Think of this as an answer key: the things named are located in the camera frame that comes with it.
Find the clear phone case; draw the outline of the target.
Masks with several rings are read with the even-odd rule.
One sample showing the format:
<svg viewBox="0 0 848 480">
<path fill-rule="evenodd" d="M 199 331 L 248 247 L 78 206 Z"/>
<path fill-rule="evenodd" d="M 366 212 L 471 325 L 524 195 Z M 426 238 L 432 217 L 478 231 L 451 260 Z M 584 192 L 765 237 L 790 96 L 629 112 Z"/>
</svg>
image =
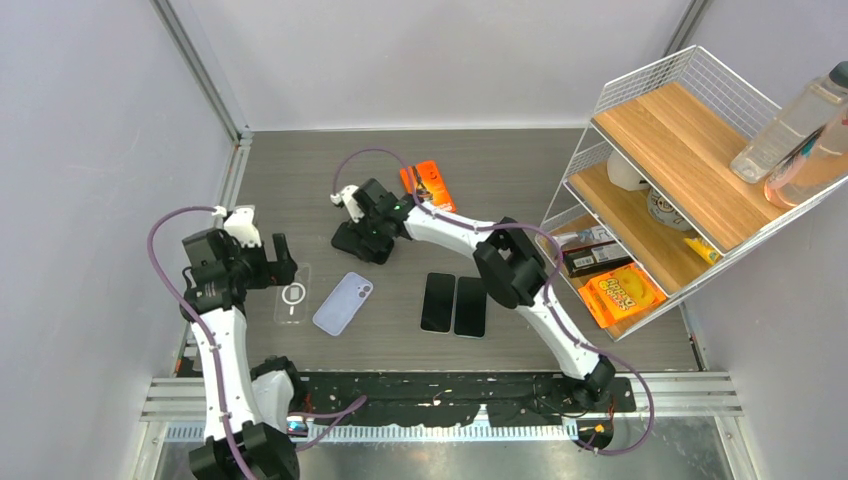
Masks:
<svg viewBox="0 0 848 480">
<path fill-rule="evenodd" d="M 311 265 L 301 264 L 295 273 L 294 280 L 277 289 L 273 318 L 275 324 L 292 326 L 307 323 L 310 320 L 311 274 Z"/>
</svg>

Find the lilac phone case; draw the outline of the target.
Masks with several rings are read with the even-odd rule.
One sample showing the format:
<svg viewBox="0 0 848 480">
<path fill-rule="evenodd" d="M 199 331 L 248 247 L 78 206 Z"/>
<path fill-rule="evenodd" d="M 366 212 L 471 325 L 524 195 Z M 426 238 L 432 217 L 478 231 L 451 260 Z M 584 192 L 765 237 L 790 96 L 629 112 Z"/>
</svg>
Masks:
<svg viewBox="0 0 848 480">
<path fill-rule="evenodd" d="M 373 283 L 355 272 L 345 274 L 312 317 L 324 333 L 342 334 L 374 292 Z"/>
</svg>

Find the bare black phone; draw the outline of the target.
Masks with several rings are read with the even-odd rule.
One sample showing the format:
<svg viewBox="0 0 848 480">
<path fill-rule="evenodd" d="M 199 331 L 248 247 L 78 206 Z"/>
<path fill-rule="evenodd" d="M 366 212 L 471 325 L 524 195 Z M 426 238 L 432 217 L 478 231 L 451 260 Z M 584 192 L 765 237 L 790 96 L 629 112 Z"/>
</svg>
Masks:
<svg viewBox="0 0 848 480">
<path fill-rule="evenodd" d="M 347 221 L 339 225 L 331 239 L 331 246 L 366 263 L 383 265 L 391 255 L 395 242 L 388 235 Z"/>
</svg>

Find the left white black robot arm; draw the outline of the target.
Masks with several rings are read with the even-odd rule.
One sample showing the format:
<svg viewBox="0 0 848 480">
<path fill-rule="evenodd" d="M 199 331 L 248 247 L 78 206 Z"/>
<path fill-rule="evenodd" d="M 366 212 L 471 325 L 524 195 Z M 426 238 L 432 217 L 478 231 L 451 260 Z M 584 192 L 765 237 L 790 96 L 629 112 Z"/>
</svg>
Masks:
<svg viewBox="0 0 848 480">
<path fill-rule="evenodd" d="M 272 237 L 275 260 L 260 244 L 243 245 L 222 228 L 183 239 L 183 317 L 191 324 L 203 367 L 203 444 L 189 453 L 197 479 L 297 479 L 300 466 L 284 425 L 307 398 L 287 357 L 251 368 L 245 299 L 251 289 L 286 286 L 298 266 L 284 234 Z"/>
</svg>

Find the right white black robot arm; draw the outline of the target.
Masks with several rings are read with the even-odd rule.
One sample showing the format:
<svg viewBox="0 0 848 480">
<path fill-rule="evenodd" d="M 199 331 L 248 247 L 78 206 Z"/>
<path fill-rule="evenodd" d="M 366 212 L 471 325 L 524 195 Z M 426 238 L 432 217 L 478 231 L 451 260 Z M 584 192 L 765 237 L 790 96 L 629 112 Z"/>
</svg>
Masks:
<svg viewBox="0 0 848 480">
<path fill-rule="evenodd" d="M 398 237 L 446 248 L 471 259 L 487 295 L 521 315 L 570 378 L 571 397 L 584 410 L 596 410 L 611 395 L 615 367 L 579 330 L 558 300 L 547 262 L 528 237 L 529 226 L 505 217 L 474 220 L 444 211 L 414 194 L 398 197 L 369 179 L 331 194 L 331 203 L 349 218 L 334 234 L 334 248 L 382 265 Z"/>
</svg>

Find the orange razor box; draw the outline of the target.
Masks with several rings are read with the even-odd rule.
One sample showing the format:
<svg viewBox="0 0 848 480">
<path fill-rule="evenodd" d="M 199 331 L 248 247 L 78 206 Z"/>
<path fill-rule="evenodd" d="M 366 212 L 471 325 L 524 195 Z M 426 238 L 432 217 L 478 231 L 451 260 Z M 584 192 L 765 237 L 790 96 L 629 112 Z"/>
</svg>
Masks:
<svg viewBox="0 0 848 480">
<path fill-rule="evenodd" d="M 430 202 L 445 212 L 457 212 L 456 204 L 434 160 L 401 168 L 399 176 L 407 193 L 415 193 L 422 202 Z"/>
</svg>

